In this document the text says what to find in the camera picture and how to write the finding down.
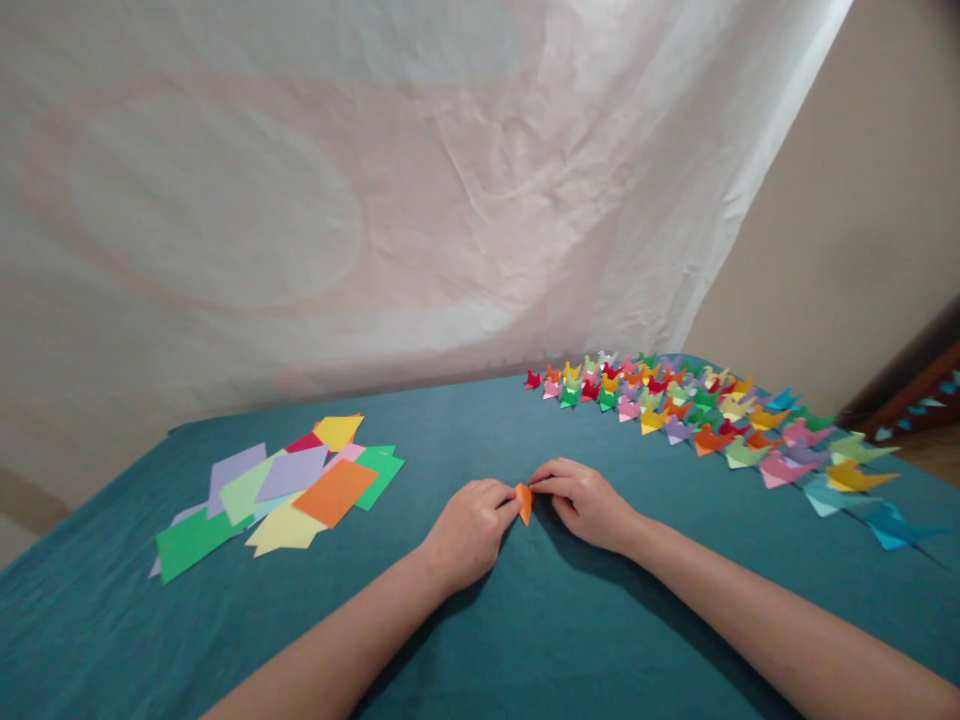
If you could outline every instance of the stack of colored paper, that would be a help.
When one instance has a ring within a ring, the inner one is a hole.
[[[251,526],[246,544],[260,557],[305,550],[351,508],[370,510],[404,461],[393,445],[355,444],[362,422],[362,415],[326,417],[269,457],[260,443],[214,463],[207,501],[175,515],[157,535],[150,577],[170,582]]]

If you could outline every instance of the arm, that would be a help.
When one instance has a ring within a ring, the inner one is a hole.
[[[559,458],[530,489],[574,535],[672,590],[797,710],[829,718],[958,718],[960,690],[803,598],[631,508],[596,470]]]
[[[515,496],[496,480],[468,483],[420,547],[247,678],[206,720],[347,717],[431,613],[490,571],[520,511]]]

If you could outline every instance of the orange paper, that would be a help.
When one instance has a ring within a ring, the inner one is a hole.
[[[533,493],[523,483],[517,485],[517,497],[520,498],[520,519],[530,527],[530,512],[533,510]]]
[[[328,528],[336,527],[377,475],[370,468],[339,460],[293,502],[293,507]]]

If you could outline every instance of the yellow paper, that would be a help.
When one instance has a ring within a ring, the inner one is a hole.
[[[314,520],[306,513],[293,507],[293,501],[303,495],[302,492],[291,495],[285,503],[267,515],[246,544],[256,547],[254,557],[260,557],[278,548],[306,550],[313,542],[318,532],[323,532],[327,526]]]
[[[326,417],[313,426],[313,434],[330,446],[330,452],[340,452],[346,447],[363,422],[363,415],[350,417]]]

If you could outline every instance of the right hand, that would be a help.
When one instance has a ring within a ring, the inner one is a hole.
[[[554,510],[578,538],[621,555],[630,550],[643,521],[603,475],[567,458],[540,467],[530,489],[553,496]]]

